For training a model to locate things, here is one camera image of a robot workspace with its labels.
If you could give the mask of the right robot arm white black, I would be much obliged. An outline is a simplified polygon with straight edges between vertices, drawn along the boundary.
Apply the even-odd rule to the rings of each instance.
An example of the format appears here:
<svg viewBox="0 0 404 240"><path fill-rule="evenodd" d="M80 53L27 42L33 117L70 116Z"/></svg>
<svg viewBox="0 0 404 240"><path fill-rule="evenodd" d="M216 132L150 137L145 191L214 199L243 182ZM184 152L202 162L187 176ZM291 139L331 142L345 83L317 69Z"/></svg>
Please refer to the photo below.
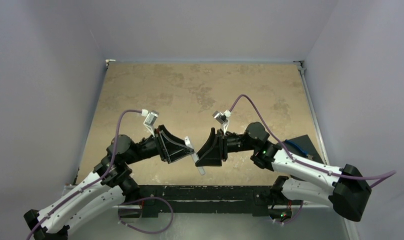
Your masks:
<svg viewBox="0 0 404 240"><path fill-rule="evenodd" d="M248 125L243 134L211 129L207 142L197 152L197 167L220 167L229 153L253 151L250 159L261 168L290 177L271 189L278 204L286 200L308 201L333 208L341 217L359 222L371 195L371 187L359 170L349 164L336 167L315 162L268 140L259 122Z"/></svg>

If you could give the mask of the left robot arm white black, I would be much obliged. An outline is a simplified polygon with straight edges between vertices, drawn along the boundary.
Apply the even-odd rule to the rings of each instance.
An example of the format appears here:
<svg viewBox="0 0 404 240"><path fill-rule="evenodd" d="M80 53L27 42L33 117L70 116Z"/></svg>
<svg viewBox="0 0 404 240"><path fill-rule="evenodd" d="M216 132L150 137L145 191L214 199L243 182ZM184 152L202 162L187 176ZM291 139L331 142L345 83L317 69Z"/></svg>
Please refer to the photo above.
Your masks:
<svg viewBox="0 0 404 240"><path fill-rule="evenodd" d="M163 125L140 142L116 134L106 156L77 186L48 207L25 213L27 239L66 240L72 227L102 208L145 201L129 165L156 156L170 164L194 152L187 139L172 135Z"/></svg>

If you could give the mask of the white remote control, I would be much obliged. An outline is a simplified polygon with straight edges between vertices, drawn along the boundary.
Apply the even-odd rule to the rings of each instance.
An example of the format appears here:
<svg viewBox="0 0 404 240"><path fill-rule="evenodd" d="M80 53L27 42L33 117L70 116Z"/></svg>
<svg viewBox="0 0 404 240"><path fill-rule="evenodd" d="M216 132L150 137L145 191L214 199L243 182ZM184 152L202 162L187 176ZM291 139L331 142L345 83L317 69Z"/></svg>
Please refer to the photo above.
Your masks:
<svg viewBox="0 0 404 240"><path fill-rule="evenodd" d="M189 138L188 136L186 136L186 137L184 138L184 142L185 142L185 145L186 145L187 147L189 147L189 148L191 148L191 149L193 150L193 153L190 154L190 156L191 156L193 162L196 163L196 162L199 160L199 157L198 157L198 155L197 155L197 153L196 153L196 151L195 151L195 149L194 149L194 147L193 147L193 145L192 145L192 143L191 143L191 141L190 141L190 138ZM203 167L197 166L197 170L198 170L198 172L199 172L199 174L200 174L201 176L205 175L205 170L204 170Z"/></svg>

